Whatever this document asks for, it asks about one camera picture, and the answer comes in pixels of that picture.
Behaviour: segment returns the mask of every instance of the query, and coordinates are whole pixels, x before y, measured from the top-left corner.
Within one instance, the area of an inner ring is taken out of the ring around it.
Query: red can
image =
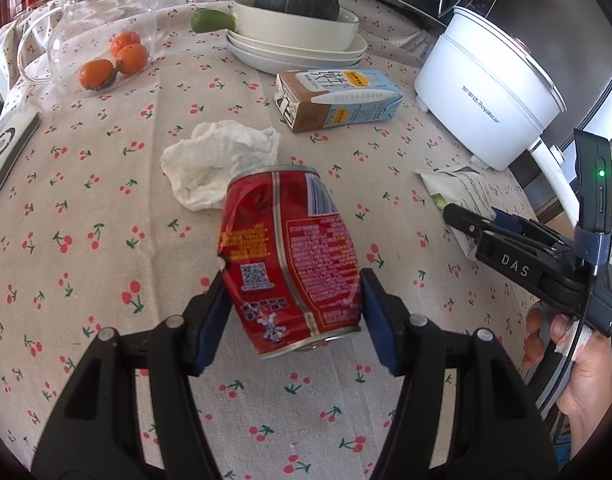
[[[357,254],[319,174],[270,166],[228,187],[217,250],[244,329],[263,357],[359,332]]]

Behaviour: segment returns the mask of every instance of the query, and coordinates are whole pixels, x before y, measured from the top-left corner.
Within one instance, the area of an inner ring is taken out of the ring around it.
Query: stacked plates
[[[341,52],[310,50],[252,40],[228,31],[230,51],[241,62],[268,74],[284,70],[314,70],[317,68],[348,68],[356,65],[368,48],[359,34],[348,49]]]

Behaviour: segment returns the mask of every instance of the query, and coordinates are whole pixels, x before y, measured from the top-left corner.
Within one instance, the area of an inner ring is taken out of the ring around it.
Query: tablecloth
[[[160,52],[148,69],[82,100],[20,81],[4,113],[32,104],[41,124],[0,192],[0,436],[27,466],[72,369],[103,326],[150,330],[206,291],[217,271],[221,212],[190,212],[159,168],[164,148],[204,121],[236,119],[281,133],[279,162],[321,173],[359,264],[411,312],[456,332],[487,326],[521,363],[531,297],[470,262],[414,173],[456,168],[469,153],[415,104],[424,31],[374,0],[341,0],[369,40],[361,66],[405,94],[389,122],[293,134],[274,78],[240,63],[222,32],[193,34],[199,2],[160,0]],[[225,8],[226,2],[211,4]],[[405,49],[417,48],[416,56]],[[46,67],[46,56],[33,62]],[[509,171],[484,172],[493,205],[532,216]],[[363,331],[307,353],[261,360],[236,314],[215,362],[191,379],[224,478],[364,478],[372,472],[401,388]],[[161,465],[147,372],[136,373],[147,460]],[[447,371],[445,403],[454,377]],[[434,461],[445,459],[450,410]],[[101,460],[91,450],[91,459]]]

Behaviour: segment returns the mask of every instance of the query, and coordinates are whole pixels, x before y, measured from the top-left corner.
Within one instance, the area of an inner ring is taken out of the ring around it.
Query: glass teapot
[[[157,34],[154,0],[63,0],[24,33],[17,51],[19,73],[36,84],[53,84],[63,93],[93,96],[141,73],[150,62]],[[24,67],[22,53],[33,28],[63,12],[48,40],[47,76],[39,65]]]

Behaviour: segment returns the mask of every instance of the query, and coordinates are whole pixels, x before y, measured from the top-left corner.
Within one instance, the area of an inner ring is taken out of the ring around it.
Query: orange fruit
[[[113,63],[108,59],[94,59],[80,68],[80,85],[86,90],[102,86],[113,72]]]
[[[142,38],[140,38],[140,35],[137,34],[137,32],[133,30],[126,30],[126,32],[122,32],[119,36],[116,36],[113,41],[111,41],[110,53],[117,57],[119,51],[125,46],[141,42]]]
[[[117,64],[124,75],[141,72],[148,64],[148,50],[139,43],[126,45],[117,53]]]

